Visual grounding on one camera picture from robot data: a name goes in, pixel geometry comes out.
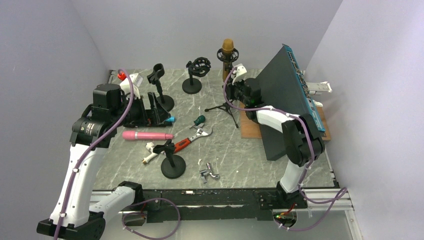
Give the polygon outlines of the gold microphone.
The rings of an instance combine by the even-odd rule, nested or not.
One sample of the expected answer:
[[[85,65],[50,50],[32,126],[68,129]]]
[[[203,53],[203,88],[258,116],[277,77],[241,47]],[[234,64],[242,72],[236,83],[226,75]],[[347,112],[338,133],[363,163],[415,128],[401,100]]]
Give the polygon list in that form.
[[[229,74],[229,65],[230,65],[230,59],[231,59],[233,50],[234,50],[234,41],[231,38],[224,39],[221,46],[221,51],[224,57],[224,62],[222,64],[222,79],[224,81]]]

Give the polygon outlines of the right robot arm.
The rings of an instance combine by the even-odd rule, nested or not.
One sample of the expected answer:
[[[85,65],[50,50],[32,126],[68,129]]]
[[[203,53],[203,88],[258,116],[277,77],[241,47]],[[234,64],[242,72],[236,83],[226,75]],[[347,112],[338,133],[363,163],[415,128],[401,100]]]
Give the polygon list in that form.
[[[324,152],[325,144],[310,114],[292,114],[264,105],[261,96],[252,96],[253,91],[246,80],[234,81],[227,77],[223,84],[224,99],[231,107],[234,106],[232,100],[242,102],[242,111],[249,120],[281,133],[289,161],[278,182],[280,190],[275,200],[280,207],[287,208],[295,201],[295,196],[302,194],[306,173]]]

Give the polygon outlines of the black stand for pink microphone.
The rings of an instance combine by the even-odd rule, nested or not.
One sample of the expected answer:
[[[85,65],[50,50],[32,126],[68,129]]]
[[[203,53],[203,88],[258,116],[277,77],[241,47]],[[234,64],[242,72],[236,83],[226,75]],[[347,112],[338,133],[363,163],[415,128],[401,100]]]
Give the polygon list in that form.
[[[165,69],[162,63],[157,63],[153,66],[152,73],[147,75],[147,80],[150,84],[156,86],[156,90],[159,94],[157,97],[160,105],[166,110],[171,111],[175,106],[175,101],[169,95],[163,94],[163,88],[160,82],[160,78],[165,74]]]

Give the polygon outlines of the black tripod microphone stand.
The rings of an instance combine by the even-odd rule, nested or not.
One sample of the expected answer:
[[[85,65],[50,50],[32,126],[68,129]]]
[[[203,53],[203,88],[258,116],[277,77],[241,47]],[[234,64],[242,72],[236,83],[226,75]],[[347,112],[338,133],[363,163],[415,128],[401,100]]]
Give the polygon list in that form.
[[[223,53],[222,53],[222,48],[220,48],[217,51],[216,56],[217,56],[217,58],[222,63],[224,62],[224,56],[223,56]],[[238,58],[239,58],[239,52],[238,52],[237,49],[234,48],[233,49],[233,52],[232,52],[232,55],[231,55],[231,58],[229,60],[229,66],[228,66],[228,70],[229,71],[228,71],[228,75],[229,75],[230,70],[233,67],[233,62],[236,61]],[[233,122],[235,124],[235,127],[238,129],[239,128],[239,125],[238,125],[238,123],[237,123],[237,121],[236,121],[236,119],[235,119],[235,117],[234,117],[234,115],[233,115],[233,113],[231,111],[231,108],[232,107],[228,103],[225,102],[225,103],[223,103],[221,105],[217,105],[217,106],[214,106],[214,107],[211,107],[211,108],[205,108],[204,109],[204,112],[209,112],[210,110],[215,110],[215,109],[222,110],[222,111],[226,112],[227,114],[229,114],[231,116],[231,118],[232,118],[232,120],[233,120]]]

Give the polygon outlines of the pink toy microphone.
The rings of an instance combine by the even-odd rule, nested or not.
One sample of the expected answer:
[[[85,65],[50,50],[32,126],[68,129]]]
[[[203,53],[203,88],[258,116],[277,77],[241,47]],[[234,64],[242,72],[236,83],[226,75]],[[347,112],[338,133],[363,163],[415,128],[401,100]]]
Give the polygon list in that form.
[[[171,133],[163,133],[163,132],[140,132],[140,131],[128,130],[122,133],[122,137],[128,141],[171,140],[174,138],[174,135]]]

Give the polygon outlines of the black front microphone stand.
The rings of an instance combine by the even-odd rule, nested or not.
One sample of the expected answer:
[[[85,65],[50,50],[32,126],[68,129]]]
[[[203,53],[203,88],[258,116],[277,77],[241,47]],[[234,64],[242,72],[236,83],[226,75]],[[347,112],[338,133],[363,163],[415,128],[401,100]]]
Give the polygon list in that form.
[[[156,145],[153,148],[153,153],[161,154],[165,153],[165,158],[161,163],[161,172],[168,179],[177,179],[181,177],[186,170],[185,160],[175,154],[175,144],[172,143],[171,139],[166,140],[164,144]]]

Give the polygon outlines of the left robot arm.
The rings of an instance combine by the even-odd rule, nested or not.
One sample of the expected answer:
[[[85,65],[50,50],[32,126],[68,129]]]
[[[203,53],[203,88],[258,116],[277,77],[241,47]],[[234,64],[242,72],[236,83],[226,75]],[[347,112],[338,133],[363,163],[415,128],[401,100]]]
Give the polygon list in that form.
[[[139,183],[123,181],[96,204],[91,196],[97,173],[117,128],[147,115],[136,85],[105,83],[93,91],[93,102],[73,124],[70,156],[63,187],[49,218],[38,234],[64,240],[98,240],[107,222],[121,210],[137,210],[146,203]]]

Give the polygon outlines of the blue toy microphone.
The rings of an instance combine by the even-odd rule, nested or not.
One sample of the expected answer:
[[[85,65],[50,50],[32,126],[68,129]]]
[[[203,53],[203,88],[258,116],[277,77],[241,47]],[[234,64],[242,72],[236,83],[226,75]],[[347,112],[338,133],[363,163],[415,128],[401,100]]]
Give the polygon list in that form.
[[[176,118],[174,116],[171,116],[170,118],[166,119],[165,121],[169,122],[169,123],[174,123],[176,121]]]

